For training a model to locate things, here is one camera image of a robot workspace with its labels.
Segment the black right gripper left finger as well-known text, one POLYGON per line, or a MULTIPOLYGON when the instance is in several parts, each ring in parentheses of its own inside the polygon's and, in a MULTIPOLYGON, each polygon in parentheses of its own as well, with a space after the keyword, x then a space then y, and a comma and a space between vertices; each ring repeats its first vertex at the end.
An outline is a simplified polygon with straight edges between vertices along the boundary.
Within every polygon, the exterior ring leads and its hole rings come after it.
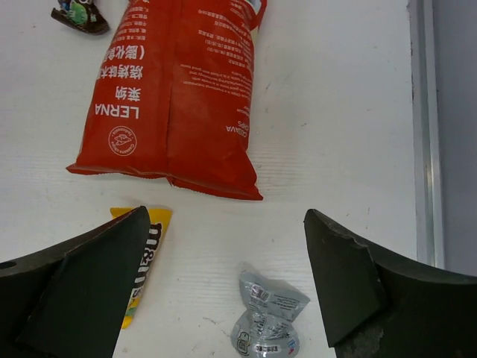
POLYGON ((1 263, 1 356, 111 357, 149 227, 137 207, 1 263))

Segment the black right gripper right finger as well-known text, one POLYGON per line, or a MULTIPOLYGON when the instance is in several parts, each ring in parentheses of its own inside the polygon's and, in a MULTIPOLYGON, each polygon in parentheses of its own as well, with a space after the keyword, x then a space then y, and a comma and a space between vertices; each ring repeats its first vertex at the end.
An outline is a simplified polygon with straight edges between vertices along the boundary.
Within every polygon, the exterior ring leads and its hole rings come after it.
POLYGON ((337 357, 474 357, 476 278, 411 260, 310 209, 306 244, 337 357))

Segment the silver snack packet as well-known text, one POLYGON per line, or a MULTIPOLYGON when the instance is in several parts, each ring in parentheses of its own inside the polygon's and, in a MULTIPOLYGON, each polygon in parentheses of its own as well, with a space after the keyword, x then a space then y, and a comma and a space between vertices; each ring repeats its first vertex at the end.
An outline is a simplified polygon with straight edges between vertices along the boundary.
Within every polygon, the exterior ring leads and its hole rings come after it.
POLYGON ((300 339, 294 320, 310 302, 309 297, 284 280, 261 275, 249 263, 243 265, 238 287, 244 313, 230 334, 241 357, 295 357, 300 339))

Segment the yellow candy packet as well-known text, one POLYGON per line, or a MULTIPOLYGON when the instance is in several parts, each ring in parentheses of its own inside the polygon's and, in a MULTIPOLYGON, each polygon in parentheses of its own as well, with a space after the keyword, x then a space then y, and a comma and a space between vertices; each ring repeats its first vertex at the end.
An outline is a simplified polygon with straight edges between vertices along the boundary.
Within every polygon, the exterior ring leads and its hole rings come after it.
POLYGON ((166 208, 148 208, 150 227, 148 229, 148 239, 142 253, 142 258, 135 276, 134 285, 130 293, 126 313, 121 324, 122 330, 127 329, 136 314, 142 294, 145 290, 145 283, 148 272, 158 255, 159 248, 167 233, 173 212, 166 208))

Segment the red chips bag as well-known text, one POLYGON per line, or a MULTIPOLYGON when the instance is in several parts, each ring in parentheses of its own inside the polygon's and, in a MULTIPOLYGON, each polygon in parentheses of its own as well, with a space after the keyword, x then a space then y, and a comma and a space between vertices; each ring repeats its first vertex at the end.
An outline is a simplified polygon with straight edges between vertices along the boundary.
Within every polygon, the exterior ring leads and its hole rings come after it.
POLYGON ((247 155, 265 1, 130 1, 69 171, 258 201, 247 155))

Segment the purple candy packet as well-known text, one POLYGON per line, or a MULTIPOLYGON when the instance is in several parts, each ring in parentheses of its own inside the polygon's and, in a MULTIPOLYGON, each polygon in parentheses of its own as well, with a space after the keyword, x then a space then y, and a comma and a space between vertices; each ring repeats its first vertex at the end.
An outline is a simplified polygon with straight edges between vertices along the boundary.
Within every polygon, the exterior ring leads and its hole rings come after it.
POLYGON ((51 10, 52 19, 89 35, 102 35, 110 30, 93 0, 65 0, 58 4, 59 9, 51 10))

